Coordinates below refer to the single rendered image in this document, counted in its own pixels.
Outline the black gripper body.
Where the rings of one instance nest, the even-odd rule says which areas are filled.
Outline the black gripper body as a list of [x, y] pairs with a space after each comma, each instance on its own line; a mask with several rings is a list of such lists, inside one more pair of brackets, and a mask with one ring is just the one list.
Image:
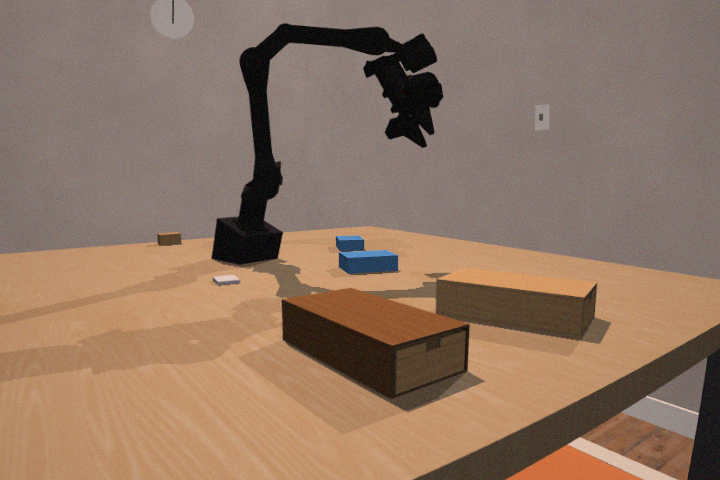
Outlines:
[[[409, 78], [410, 76], [410, 78]], [[407, 82], [408, 80], [408, 82]], [[431, 84], [430, 84], [431, 83]], [[406, 84], [406, 88], [405, 87]], [[399, 133], [393, 133], [397, 124], [405, 123], [414, 120], [412, 116], [404, 109], [407, 101], [410, 98], [415, 98], [429, 94], [428, 90], [435, 90], [438, 84], [438, 79], [433, 73], [424, 72], [416, 75], [406, 75], [404, 72], [397, 72], [390, 75], [382, 84], [384, 89], [382, 96], [383, 98], [389, 98], [392, 107], [391, 112], [400, 112], [398, 117], [390, 119], [385, 134], [388, 139], [394, 139], [403, 136]], [[419, 85], [419, 86], [418, 86]], [[427, 87], [423, 87], [427, 86]], [[415, 87], [415, 88], [414, 88]], [[413, 89], [414, 88], [414, 89]], [[423, 89], [424, 88], [424, 89]], [[404, 94], [403, 94], [404, 89]], [[411, 94], [412, 92], [412, 94]], [[404, 95], [411, 95], [409, 97]], [[404, 102], [405, 101], [405, 102]], [[404, 104], [403, 104], [404, 103]], [[402, 106], [403, 105], [403, 106]], [[401, 111], [400, 111], [401, 110]], [[410, 117], [409, 117], [410, 116]], [[393, 135], [392, 135], [393, 134]]]

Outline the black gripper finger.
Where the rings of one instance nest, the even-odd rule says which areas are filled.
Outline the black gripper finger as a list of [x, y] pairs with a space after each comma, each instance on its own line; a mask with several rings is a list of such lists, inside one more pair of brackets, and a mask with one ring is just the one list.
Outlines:
[[419, 124], [415, 120], [396, 125], [394, 133], [407, 137], [422, 148], [427, 146]]
[[427, 94], [408, 100], [405, 109], [418, 122], [418, 124], [429, 134], [433, 135], [434, 127], [430, 112], [430, 103], [434, 94]]

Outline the small white cube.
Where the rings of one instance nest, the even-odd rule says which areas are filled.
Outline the small white cube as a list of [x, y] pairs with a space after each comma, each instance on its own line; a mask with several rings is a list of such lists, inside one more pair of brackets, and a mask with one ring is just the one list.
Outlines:
[[219, 286], [219, 285], [229, 285], [229, 284], [239, 284], [240, 279], [238, 279], [234, 275], [227, 275], [227, 276], [216, 276], [213, 277], [213, 281]]

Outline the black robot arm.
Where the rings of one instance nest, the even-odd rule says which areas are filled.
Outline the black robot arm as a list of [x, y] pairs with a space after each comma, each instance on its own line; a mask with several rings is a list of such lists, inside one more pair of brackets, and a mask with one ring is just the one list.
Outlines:
[[[334, 29], [283, 23], [257, 47], [246, 49], [240, 56], [240, 67], [249, 93], [255, 164], [253, 180], [245, 184], [241, 194], [240, 219], [233, 218], [242, 231], [268, 231], [263, 224], [267, 201], [277, 195], [279, 185], [282, 185], [281, 173], [279, 179], [281, 161], [275, 162], [272, 154], [267, 117], [267, 63], [269, 67], [270, 60], [287, 45], [285, 43], [345, 47], [369, 55], [395, 53], [366, 61], [363, 68], [365, 76], [368, 78], [375, 74], [381, 86], [390, 75], [405, 73], [403, 69], [415, 73], [437, 62], [434, 48], [424, 34], [417, 35], [402, 46], [381, 27]], [[269, 57], [272, 58], [269, 60]]]

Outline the blue rectangular block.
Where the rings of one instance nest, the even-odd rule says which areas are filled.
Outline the blue rectangular block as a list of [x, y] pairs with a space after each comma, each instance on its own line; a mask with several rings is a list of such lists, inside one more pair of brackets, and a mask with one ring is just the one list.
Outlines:
[[[340, 249], [339, 249], [340, 240]], [[364, 250], [364, 239], [358, 236], [336, 236], [336, 247], [339, 251]]]
[[387, 250], [339, 252], [339, 268], [348, 274], [398, 271], [398, 255]]

